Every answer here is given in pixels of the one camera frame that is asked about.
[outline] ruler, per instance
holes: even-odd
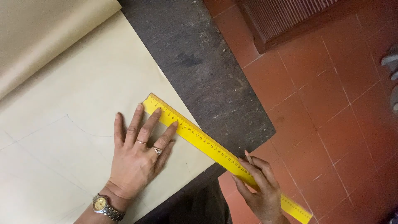
[[[228,171],[239,177],[250,187],[257,191],[259,190],[253,176],[243,168],[243,166],[238,162],[238,158],[236,156],[170,107],[167,103],[163,102],[160,98],[151,93],[142,104],[145,107],[145,111],[149,114],[152,114],[160,107],[162,109],[162,115],[160,116],[159,121],[162,124],[169,126],[171,123],[178,121],[178,128],[176,131],[178,135],[208,155]],[[303,224],[307,224],[312,218],[312,214],[307,212],[303,207],[284,194],[281,195],[281,207],[286,213]]]

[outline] table surface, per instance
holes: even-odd
[[[202,0],[119,0],[137,32],[199,126],[238,157],[275,128]],[[181,197],[225,169],[217,163],[137,223],[154,223]]]

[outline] metal watch band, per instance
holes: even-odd
[[[110,218],[111,220],[113,220],[115,222],[121,221],[124,218],[124,215],[125,215],[124,213],[119,212],[118,210],[114,209],[109,204],[108,196],[96,194],[96,196],[93,198],[93,202],[95,202],[97,200],[97,198],[99,198],[99,197],[106,198],[106,200],[107,200],[107,204],[106,204],[104,210],[102,212],[100,212],[101,214],[108,216],[108,218]]]

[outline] gold ring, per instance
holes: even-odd
[[[146,142],[140,141],[138,139],[137,139],[137,142],[146,145]]]
[[[157,148],[157,147],[153,147],[153,149],[155,150],[156,154],[160,155],[162,153],[162,150]]]

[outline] paper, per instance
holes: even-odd
[[[151,92],[197,124],[121,12],[0,101],[0,223],[73,223],[109,178],[116,112]],[[154,137],[166,127],[158,124]],[[135,200],[132,223],[214,163],[180,136]]]
[[[117,0],[3,0],[0,99],[120,10]]]

